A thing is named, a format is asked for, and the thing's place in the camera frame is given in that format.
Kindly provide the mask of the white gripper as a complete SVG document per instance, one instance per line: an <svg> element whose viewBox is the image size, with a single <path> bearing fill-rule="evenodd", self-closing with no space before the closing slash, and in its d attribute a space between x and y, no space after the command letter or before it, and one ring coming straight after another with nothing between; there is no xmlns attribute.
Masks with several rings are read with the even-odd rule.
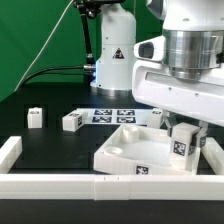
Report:
<svg viewBox="0 0 224 224"><path fill-rule="evenodd" d="M168 136L177 124L175 113L202 120L197 147L206 144L208 123L224 127L224 65L204 70L199 81L191 81L171 76L160 63L138 60L133 67L132 94L137 102L167 110L163 120Z"/></svg>

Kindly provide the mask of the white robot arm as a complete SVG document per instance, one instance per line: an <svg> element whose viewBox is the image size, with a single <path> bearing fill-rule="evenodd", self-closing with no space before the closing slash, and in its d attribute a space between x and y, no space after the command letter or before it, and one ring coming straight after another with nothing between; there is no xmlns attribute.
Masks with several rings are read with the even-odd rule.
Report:
<svg viewBox="0 0 224 224"><path fill-rule="evenodd" d="M92 86L129 89L136 101L224 127L224 0L147 0L161 34L138 42L128 79L118 64L129 55L111 8L103 9L103 49Z"/></svg>

